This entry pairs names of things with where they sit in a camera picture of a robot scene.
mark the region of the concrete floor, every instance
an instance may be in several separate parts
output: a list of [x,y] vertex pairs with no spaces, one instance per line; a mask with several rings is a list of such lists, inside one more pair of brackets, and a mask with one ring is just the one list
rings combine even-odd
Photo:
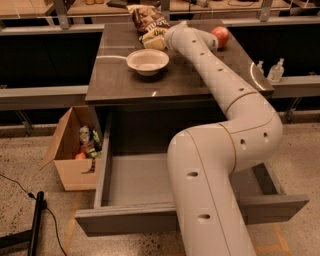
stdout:
[[[263,256],[318,256],[320,252],[320,114],[296,113],[294,124],[284,125],[284,138],[270,159],[287,194],[306,194],[310,202],[285,223],[248,226]],[[64,192],[53,164],[39,170],[55,126],[36,126],[30,137],[22,127],[0,127],[0,173],[36,194],[42,190],[58,222],[67,255],[182,256],[179,232],[87,237],[74,220],[77,209],[92,208],[94,192]],[[15,184],[0,177],[0,236],[31,228],[35,201]],[[24,243],[0,249],[0,255],[26,255]],[[51,215],[44,211],[37,255],[63,255]]]

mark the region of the bowl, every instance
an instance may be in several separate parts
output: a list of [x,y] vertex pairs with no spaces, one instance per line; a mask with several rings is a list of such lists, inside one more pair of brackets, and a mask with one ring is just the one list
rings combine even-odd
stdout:
[[140,75],[153,76],[169,63],[169,56],[159,50],[143,49],[131,53],[127,57],[127,64]]

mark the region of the open drawer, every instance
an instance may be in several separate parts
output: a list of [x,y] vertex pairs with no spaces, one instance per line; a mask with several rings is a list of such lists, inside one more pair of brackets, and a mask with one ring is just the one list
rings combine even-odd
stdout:
[[[88,236],[178,229],[166,151],[181,129],[221,121],[211,109],[109,112],[93,209],[75,218]],[[288,196],[262,164],[232,175],[247,224],[287,221],[307,202]]]

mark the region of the clear plastic bottle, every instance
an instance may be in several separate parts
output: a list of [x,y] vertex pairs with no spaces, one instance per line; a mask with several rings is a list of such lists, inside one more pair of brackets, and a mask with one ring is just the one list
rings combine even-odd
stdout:
[[261,73],[264,74],[264,70],[263,70],[262,65],[263,65],[263,60],[259,60],[257,67],[261,71]]
[[268,80],[271,82],[279,82],[283,73],[284,73],[284,68],[283,68],[283,62],[284,59],[280,59],[277,65],[274,65],[271,67],[270,72],[268,74]]

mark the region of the white robotic arm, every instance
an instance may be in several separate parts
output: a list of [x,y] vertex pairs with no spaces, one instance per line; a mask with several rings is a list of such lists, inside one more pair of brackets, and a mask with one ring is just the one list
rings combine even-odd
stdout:
[[188,256],[256,255],[230,175],[253,167],[278,147],[282,123],[264,97],[220,61],[217,40],[186,23],[171,27],[166,46],[196,68],[228,121],[188,128],[168,149],[168,169]]

